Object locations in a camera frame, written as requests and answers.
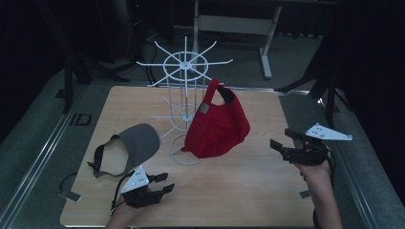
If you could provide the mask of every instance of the white wire rack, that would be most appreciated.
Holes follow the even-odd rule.
[[[208,60],[203,56],[206,52],[210,51],[217,42],[214,42],[210,47],[208,47],[205,51],[201,53],[197,52],[190,52],[187,49],[187,37],[184,37],[184,51],[181,52],[174,52],[170,53],[163,47],[161,47],[158,42],[155,42],[155,45],[168,54],[167,58],[163,61],[162,64],[145,64],[137,62],[141,66],[149,66],[149,67],[163,67],[164,73],[166,74],[161,80],[157,81],[154,84],[149,85],[149,87],[156,87],[163,81],[166,81],[166,86],[168,89],[168,98],[164,98],[164,100],[170,106],[170,115],[168,116],[153,116],[154,118],[166,118],[170,119],[173,128],[170,129],[166,134],[162,135],[161,137],[166,137],[170,133],[175,130],[181,131],[180,135],[177,135],[171,144],[170,154],[171,156],[180,164],[196,164],[200,162],[200,159],[194,159],[191,162],[185,162],[177,158],[177,154],[181,153],[181,148],[175,148],[175,142],[179,140],[181,137],[186,136],[186,132],[188,131],[188,127],[193,119],[195,112],[197,111],[199,102],[197,99],[197,88],[199,86],[198,80],[201,78],[202,83],[200,86],[205,86],[205,79],[211,80],[210,77],[207,76],[207,72],[209,66],[211,65],[223,65],[228,64],[233,61],[230,59],[224,62],[208,62]],[[178,85],[179,90],[181,90],[181,98],[180,102],[175,104],[174,99],[172,97],[172,90],[173,90],[173,82],[176,82]],[[192,99],[190,100],[190,92],[192,86],[192,90],[194,91]]]

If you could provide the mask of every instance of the wooden tabletop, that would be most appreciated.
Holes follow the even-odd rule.
[[[181,104],[180,89],[121,87],[112,88],[93,137],[75,179],[73,192],[82,195],[80,202],[67,201],[60,217],[61,224],[74,227],[101,227],[110,217],[111,201],[119,177],[95,178],[87,161],[93,161],[97,146],[113,134],[140,124],[152,125],[159,135],[172,128],[170,106]],[[311,226],[313,205],[310,198],[299,193],[308,189],[299,171],[282,160],[269,147],[271,138],[287,147],[292,140],[284,135],[288,127],[277,94],[267,91],[234,90],[250,122],[245,141],[224,156],[206,158],[194,165],[179,164],[170,155],[176,136],[175,129],[160,139],[160,149],[143,167],[149,175],[168,173],[163,184],[151,184],[152,189],[175,183],[172,193],[160,204],[145,207],[133,221],[136,227],[160,226]],[[190,101],[194,102],[194,93]],[[201,101],[202,92],[197,91]],[[220,103],[219,95],[215,97]],[[180,137],[174,144],[183,143]],[[126,153],[122,145],[105,149],[102,170],[123,171]],[[192,154],[179,155],[181,160],[195,159]]]

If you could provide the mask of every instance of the dark background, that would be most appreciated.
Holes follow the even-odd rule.
[[[339,8],[332,12],[327,9],[321,14],[313,7],[303,10],[302,6],[290,5],[283,9],[277,32],[292,33],[292,36],[300,33],[326,35],[311,61],[309,73],[326,68],[330,63],[338,63],[338,87],[345,92],[403,202],[405,188],[400,177],[405,174],[401,145],[405,110],[402,101],[405,97],[405,6],[402,1],[395,0],[347,3],[351,3],[353,8]],[[209,4],[202,10],[215,9],[214,3]],[[192,25],[192,8],[191,1],[174,1],[171,24]],[[251,16],[256,11],[257,15],[266,17],[266,10],[254,6],[249,8],[250,11],[235,6],[231,13]],[[303,16],[303,11],[312,12],[311,16]],[[326,28],[334,15],[336,18],[328,31]],[[75,20],[65,19],[65,23],[70,22],[65,26],[77,29]],[[170,39],[168,28],[170,23],[160,30],[168,32],[166,35]],[[92,37],[95,32],[78,37]],[[115,46],[114,42],[111,44],[106,48],[109,52],[104,53],[105,58],[123,55],[125,49]],[[94,54],[85,50],[88,46],[80,47],[78,43],[76,46],[89,55]],[[141,54],[140,47],[141,42],[131,49]],[[0,56],[0,141],[3,141],[43,86],[63,69],[63,53],[32,0],[0,1]]]

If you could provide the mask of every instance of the human arm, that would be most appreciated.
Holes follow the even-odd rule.
[[[342,222],[330,182],[330,167],[325,160],[321,165],[294,165],[301,171],[309,187],[318,222],[323,229],[342,229]]]

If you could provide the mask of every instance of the wire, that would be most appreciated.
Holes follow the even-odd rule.
[[[62,181],[60,181],[60,183],[59,183],[59,190],[60,190],[60,192],[63,192],[63,184],[65,183],[65,181],[66,181],[69,177],[76,176],[76,175],[77,175],[77,172],[71,173],[71,174],[65,176],[65,177],[62,179]]]
[[[145,59],[143,58],[143,56],[139,59],[141,62],[145,62]],[[149,83],[150,84],[154,84],[153,82],[152,82],[152,78],[150,77],[150,75],[149,75],[149,72],[148,72],[148,67],[147,66],[139,66],[142,70],[144,70],[145,72],[146,72],[146,77],[148,78],[148,80],[149,80]]]
[[[118,190],[119,190],[119,187],[121,186],[122,181],[123,181],[124,179],[126,179],[127,177],[130,177],[134,172],[135,172],[135,171],[132,171],[132,172],[130,172],[130,173],[124,175],[124,176],[119,180],[118,185],[117,185],[117,188],[116,188],[116,193],[114,194],[114,199],[113,199],[113,201],[112,201],[110,215],[112,215],[112,214],[114,213],[114,210],[115,210],[119,205],[121,205],[123,202],[125,202],[125,200],[124,200],[123,202],[117,204]]]
[[[127,70],[127,71],[125,71],[125,72],[120,72],[120,73],[117,73],[117,74],[118,74],[119,76],[124,76],[124,75],[127,74],[127,73],[131,73],[131,72],[135,71],[137,68],[138,68],[138,65],[136,65],[135,67],[131,68],[130,70]]]
[[[156,55],[158,53],[158,50],[156,49],[156,46],[152,42],[145,40],[145,43],[154,48],[154,54],[153,54],[152,59],[151,59],[151,63],[153,63],[153,62],[155,62],[155,58],[156,58]],[[151,78],[153,79],[153,83],[156,83],[157,80],[155,79],[155,77],[153,75],[152,66],[147,68],[147,69],[149,69],[149,73],[150,73]]]
[[[184,36],[186,36],[187,34],[190,34],[190,33],[192,33],[192,32],[194,32],[194,29],[191,29],[191,30],[189,30],[189,31],[182,32],[182,33],[180,33],[179,35],[175,36],[174,38],[176,39],[176,38],[179,38],[179,37],[184,37]]]
[[[199,34],[199,38],[202,38],[202,39],[205,39],[205,40],[208,40],[211,42],[217,41],[219,44],[225,43],[225,42],[249,42],[257,37],[257,35],[255,35],[255,34],[242,33],[242,34],[240,34],[241,37],[232,38],[229,36],[231,33],[221,32],[221,31],[206,31],[205,34],[206,34],[206,36]],[[215,39],[215,37],[209,37],[210,34],[219,36],[220,39]]]
[[[334,168],[336,167],[336,159],[334,157],[334,153],[328,149],[328,151],[330,152],[330,157],[327,156],[327,162],[330,166],[330,183],[331,186],[333,187],[334,185]]]

